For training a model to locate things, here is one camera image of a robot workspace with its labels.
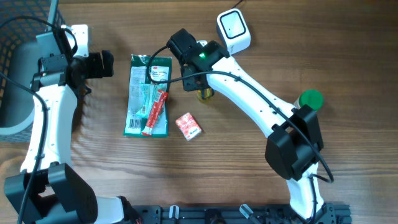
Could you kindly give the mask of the green white gloves packet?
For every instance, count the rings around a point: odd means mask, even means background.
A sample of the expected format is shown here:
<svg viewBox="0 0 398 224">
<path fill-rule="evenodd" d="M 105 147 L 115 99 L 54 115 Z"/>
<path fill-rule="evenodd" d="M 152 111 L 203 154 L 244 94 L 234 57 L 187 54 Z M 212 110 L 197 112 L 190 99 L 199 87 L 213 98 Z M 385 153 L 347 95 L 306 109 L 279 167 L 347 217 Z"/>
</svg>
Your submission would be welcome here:
<svg viewBox="0 0 398 224">
<path fill-rule="evenodd" d="M 149 55 L 132 56 L 126 125 L 123 132 L 125 136 L 144 137 L 141 132 L 146 125 L 147 119 L 136 116 L 143 102 L 140 84 L 154 84 L 159 86 L 158 90 L 169 91 L 169 84 L 155 84 L 147 78 L 146 68 L 148 63 L 150 64 L 149 73 L 153 80 L 166 81 L 171 79 L 172 59 L 170 57 L 155 57 L 151 60 Z"/>
</svg>

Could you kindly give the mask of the yellow liquid bottle silver cap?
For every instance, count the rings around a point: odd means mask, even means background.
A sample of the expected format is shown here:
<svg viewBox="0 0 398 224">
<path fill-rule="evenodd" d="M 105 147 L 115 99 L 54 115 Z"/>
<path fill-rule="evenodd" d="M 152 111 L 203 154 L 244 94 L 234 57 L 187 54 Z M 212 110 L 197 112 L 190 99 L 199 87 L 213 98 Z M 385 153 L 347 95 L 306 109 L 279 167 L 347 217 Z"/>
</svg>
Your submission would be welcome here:
<svg viewBox="0 0 398 224">
<path fill-rule="evenodd" d="M 210 98 L 214 96 L 215 91 L 212 88 L 206 88 L 197 91 L 197 98 L 201 103 L 209 103 Z"/>
</svg>

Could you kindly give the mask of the red sachet stick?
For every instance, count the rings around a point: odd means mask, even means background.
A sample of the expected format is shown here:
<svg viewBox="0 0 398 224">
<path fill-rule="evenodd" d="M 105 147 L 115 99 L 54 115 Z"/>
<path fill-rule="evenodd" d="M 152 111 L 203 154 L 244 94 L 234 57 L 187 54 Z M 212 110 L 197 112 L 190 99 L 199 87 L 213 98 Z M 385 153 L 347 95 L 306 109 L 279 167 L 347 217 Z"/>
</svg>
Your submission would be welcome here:
<svg viewBox="0 0 398 224">
<path fill-rule="evenodd" d="M 142 130 L 141 134 L 144 136 L 151 136 L 152 130 L 156 124 L 156 121 L 160 115 L 162 107 L 167 99 L 168 93 L 166 91 L 157 90 L 155 95 L 155 100 L 152 105 L 149 117 L 147 119 L 146 125 Z"/>
</svg>

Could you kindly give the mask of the green lid jar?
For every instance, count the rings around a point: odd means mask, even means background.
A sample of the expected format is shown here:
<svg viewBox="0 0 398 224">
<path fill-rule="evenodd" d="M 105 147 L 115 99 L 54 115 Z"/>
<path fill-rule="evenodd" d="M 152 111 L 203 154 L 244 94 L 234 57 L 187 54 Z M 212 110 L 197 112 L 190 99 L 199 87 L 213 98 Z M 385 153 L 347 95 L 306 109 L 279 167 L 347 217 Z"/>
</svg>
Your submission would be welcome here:
<svg viewBox="0 0 398 224">
<path fill-rule="evenodd" d="M 311 109 L 318 111 L 324 104 L 324 97 L 318 90 L 304 91 L 294 102 L 294 106 L 300 109 L 304 105 L 308 105 Z"/>
</svg>

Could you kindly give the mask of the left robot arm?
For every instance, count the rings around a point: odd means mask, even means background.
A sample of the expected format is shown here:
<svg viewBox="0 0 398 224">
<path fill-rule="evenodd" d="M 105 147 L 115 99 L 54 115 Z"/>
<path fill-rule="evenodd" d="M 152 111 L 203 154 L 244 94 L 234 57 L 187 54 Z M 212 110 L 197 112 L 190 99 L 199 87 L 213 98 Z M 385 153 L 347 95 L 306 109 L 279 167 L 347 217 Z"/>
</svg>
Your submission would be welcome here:
<svg viewBox="0 0 398 224">
<path fill-rule="evenodd" d="M 72 123 L 87 79 L 113 75 L 110 51 L 87 57 L 43 58 L 28 92 L 34 97 L 29 151 L 18 175 L 6 178 L 4 193 L 18 223 L 142 223 L 123 196 L 98 197 L 71 162 Z"/>
</svg>

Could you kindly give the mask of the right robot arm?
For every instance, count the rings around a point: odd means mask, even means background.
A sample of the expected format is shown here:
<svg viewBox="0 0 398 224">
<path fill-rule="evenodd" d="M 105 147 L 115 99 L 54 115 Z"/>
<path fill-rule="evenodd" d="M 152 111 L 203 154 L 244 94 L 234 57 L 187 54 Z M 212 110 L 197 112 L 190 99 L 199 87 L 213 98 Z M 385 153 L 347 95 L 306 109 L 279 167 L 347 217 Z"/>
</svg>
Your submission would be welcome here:
<svg viewBox="0 0 398 224">
<path fill-rule="evenodd" d="M 290 207 L 300 219 L 318 221 L 324 201 L 317 169 L 324 160 L 315 110 L 308 105 L 296 108 L 273 95 L 214 40 L 201 44 L 186 29 L 180 29 L 166 47 L 181 66 L 185 91 L 217 91 L 257 124 L 267 139 L 267 163 L 287 181 Z"/>
</svg>

